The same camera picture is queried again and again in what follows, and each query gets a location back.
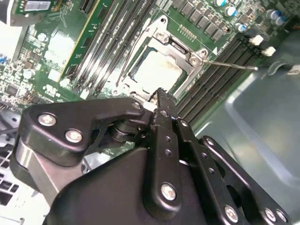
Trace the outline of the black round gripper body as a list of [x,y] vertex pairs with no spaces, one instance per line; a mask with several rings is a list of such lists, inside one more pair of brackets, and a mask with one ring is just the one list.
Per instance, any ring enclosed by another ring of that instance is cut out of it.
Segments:
[[[153,217],[143,199],[152,181],[182,188],[180,211],[169,220]],[[189,166],[164,150],[130,150],[68,184],[55,198],[46,225],[214,225],[213,204],[195,187]]]

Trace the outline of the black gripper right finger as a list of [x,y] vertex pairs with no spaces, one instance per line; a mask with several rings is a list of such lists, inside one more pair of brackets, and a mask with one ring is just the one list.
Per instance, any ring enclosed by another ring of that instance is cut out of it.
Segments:
[[196,138],[166,96],[172,133],[166,137],[170,171],[169,225],[289,225],[285,210],[210,136]]

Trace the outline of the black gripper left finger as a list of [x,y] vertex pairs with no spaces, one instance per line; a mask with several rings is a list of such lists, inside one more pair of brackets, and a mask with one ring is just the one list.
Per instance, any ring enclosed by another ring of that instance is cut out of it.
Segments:
[[[157,90],[154,111],[136,100],[107,98],[33,105],[22,113],[13,150],[15,176],[35,184],[50,205],[74,180],[130,150],[164,150],[172,133],[166,94]],[[146,210],[155,218],[172,217],[175,204],[166,199],[166,183],[151,182]]]

